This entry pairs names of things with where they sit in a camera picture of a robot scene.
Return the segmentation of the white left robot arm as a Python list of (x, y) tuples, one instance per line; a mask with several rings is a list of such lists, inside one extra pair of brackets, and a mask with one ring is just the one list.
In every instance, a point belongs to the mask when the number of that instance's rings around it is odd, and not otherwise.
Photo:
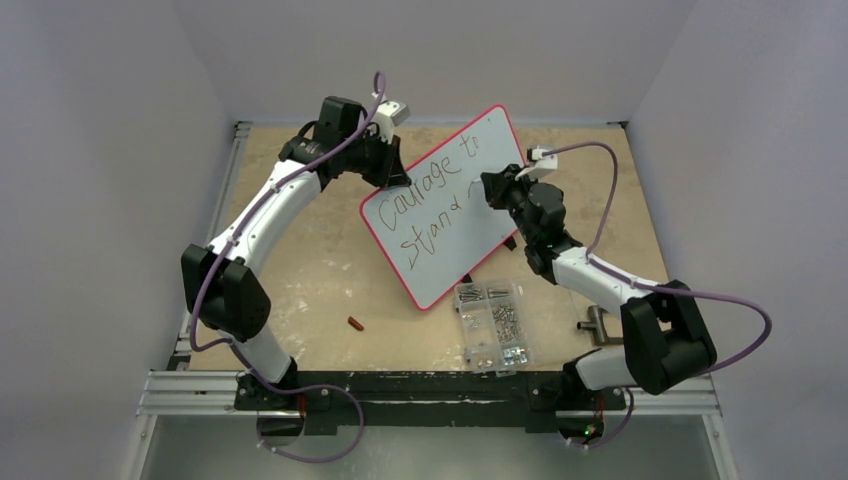
[(301, 400), (295, 359), (268, 325), (271, 300), (259, 276), (267, 257), (304, 209), (342, 174), (380, 189), (410, 185), (395, 130), (410, 115), (399, 101), (374, 96), (371, 108), (342, 97), (323, 100), (317, 119), (286, 141), (263, 187), (236, 219), (180, 258), (189, 344), (200, 353), (225, 345), (247, 370), (247, 393), (272, 408)]

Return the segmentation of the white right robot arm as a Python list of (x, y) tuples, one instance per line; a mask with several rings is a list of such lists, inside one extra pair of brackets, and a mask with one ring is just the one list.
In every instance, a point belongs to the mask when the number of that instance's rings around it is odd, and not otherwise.
[(646, 281), (591, 254), (565, 228), (563, 191), (529, 178), (516, 164), (482, 173), (481, 183), (486, 203), (516, 224), (534, 274), (621, 322), (620, 346), (564, 364), (561, 392), (569, 404), (584, 407), (610, 387), (637, 386), (658, 395), (715, 365), (714, 343), (686, 284)]

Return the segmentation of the brown marker cap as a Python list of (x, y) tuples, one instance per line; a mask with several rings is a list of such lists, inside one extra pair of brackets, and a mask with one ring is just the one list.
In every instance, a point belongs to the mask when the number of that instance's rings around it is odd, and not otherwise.
[(355, 319), (352, 316), (350, 316), (347, 319), (347, 322), (352, 328), (354, 328), (355, 330), (357, 330), (359, 332), (362, 332), (365, 329), (365, 327), (357, 319)]

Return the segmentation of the pink framed whiteboard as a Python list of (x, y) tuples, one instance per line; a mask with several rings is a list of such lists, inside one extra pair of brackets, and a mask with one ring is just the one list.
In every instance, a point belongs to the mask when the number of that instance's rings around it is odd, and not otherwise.
[(360, 216), (420, 310), (428, 310), (517, 230), (492, 209), (482, 172), (521, 165), (524, 155), (506, 108), (494, 105), (428, 152), (408, 187), (373, 192)]

